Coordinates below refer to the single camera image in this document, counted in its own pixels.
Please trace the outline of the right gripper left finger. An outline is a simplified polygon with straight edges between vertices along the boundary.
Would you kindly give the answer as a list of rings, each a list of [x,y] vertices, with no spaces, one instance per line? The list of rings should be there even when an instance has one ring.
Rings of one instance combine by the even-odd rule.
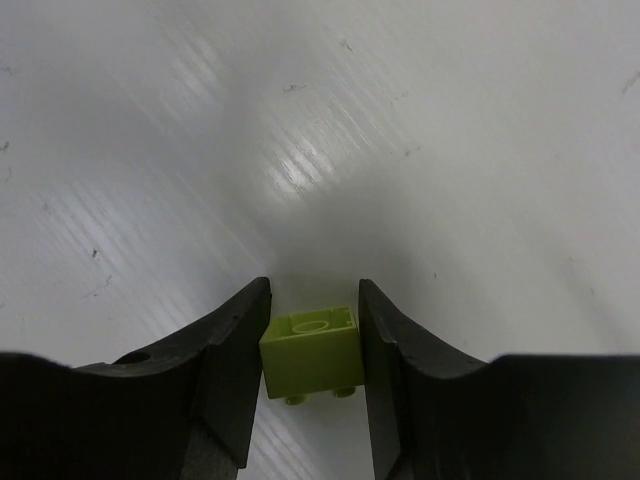
[[[117,361],[1,356],[5,479],[233,479],[248,461],[270,320],[259,277]]]

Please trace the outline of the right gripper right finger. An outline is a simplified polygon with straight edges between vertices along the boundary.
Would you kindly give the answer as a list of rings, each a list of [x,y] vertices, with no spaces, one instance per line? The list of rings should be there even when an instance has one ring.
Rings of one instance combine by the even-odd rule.
[[[404,315],[371,280],[358,316],[379,479],[635,479],[635,355],[478,360]]]

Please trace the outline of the small green lego cube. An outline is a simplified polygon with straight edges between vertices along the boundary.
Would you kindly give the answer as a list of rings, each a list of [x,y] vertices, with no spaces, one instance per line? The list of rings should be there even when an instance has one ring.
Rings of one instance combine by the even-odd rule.
[[[320,392],[345,398],[365,383],[359,329],[348,307],[275,318],[259,349],[267,396],[290,406]]]

